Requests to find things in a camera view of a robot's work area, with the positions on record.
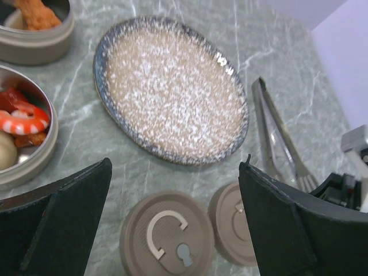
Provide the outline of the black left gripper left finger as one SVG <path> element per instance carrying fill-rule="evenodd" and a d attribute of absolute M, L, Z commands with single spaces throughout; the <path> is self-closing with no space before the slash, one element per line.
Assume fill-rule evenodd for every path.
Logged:
<path fill-rule="evenodd" d="M 109 158 L 1 201 L 1 275 L 83 275 L 112 178 Z"/>

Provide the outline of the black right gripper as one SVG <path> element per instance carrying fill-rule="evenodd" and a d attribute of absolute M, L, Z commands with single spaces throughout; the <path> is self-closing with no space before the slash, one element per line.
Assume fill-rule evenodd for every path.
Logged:
<path fill-rule="evenodd" d="M 330 173 L 310 195 L 344 208 L 361 209 L 361 181 L 349 174 Z"/>

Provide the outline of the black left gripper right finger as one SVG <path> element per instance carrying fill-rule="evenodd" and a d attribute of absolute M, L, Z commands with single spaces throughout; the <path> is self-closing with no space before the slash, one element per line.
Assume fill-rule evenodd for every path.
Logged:
<path fill-rule="evenodd" d="M 261 275 L 367 275 L 367 214 L 284 184 L 249 161 L 239 187 Z"/>

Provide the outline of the metal serving tongs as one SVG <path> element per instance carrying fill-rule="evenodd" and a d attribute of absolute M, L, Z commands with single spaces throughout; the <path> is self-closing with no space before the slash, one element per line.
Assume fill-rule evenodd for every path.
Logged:
<path fill-rule="evenodd" d="M 293 183 L 298 189 L 310 193 L 319 186 L 319 183 L 301 160 L 271 99 L 265 80 L 259 77 L 251 85 L 251 89 L 266 173 L 280 182 L 286 182 L 275 163 L 277 161 L 275 147 L 280 145 L 291 169 Z"/>

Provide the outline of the white steamed bun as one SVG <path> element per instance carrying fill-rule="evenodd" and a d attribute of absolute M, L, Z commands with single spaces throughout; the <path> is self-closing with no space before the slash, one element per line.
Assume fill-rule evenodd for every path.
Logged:
<path fill-rule="evenodd" d="M 1 147 L 0 147 L 0 158 L 1 158 L 1 170 L 5 170 L 11 166 L 13 166 L 17 160 L 17 147 L 14 144 L 14 139 L 13 137 L 4 132 L 1 131 L 1 136 L 0 136 L 0 143 L 1 143 Z"/>

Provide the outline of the glazed chicken wing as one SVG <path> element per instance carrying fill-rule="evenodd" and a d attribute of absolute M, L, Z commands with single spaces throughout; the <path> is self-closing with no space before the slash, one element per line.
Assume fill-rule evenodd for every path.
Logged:
<path fill-rule="evenodd" d="M 40 146 L 46 137 L 47 134 L 44 132 L 32 135 L 16 136 L 14 138 L 14 144 L 17 148 Z"/>

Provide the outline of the red shrimp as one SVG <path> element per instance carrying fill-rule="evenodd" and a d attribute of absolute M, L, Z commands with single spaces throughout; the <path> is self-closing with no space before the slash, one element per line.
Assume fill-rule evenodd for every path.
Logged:
<path fill-rule="evenodd" d="M 17 103 L 16 110 L 1 110 L 1 130 L 12 135 L 32 135 L 44 131 L 50 123 L 49 115 L 28 103 Z"/>

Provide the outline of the red chicken drumstick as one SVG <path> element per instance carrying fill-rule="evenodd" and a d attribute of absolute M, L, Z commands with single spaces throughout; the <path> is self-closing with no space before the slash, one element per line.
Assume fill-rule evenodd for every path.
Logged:
<path fill-rule="evenodd" d="M 1 92 L 0 110 L 4 110 L 7 111 L 8 113 L 11 113 L 16 110 L 14 104 L 20 101 L 28 102 L 28 99 L 23 95 L 22 92 L 20 92 L 16 88 L 10 87 Z"/>

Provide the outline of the fried breaded nugget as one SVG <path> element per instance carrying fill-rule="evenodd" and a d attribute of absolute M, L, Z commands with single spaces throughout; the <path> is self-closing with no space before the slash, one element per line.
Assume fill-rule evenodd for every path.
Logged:
<path fill-rule="evenodd" d="M 20 9 L 27 30 L 47 30 L 62 24 L 56 14 L 41 0 L 15 1 L 15 7 Z"/>

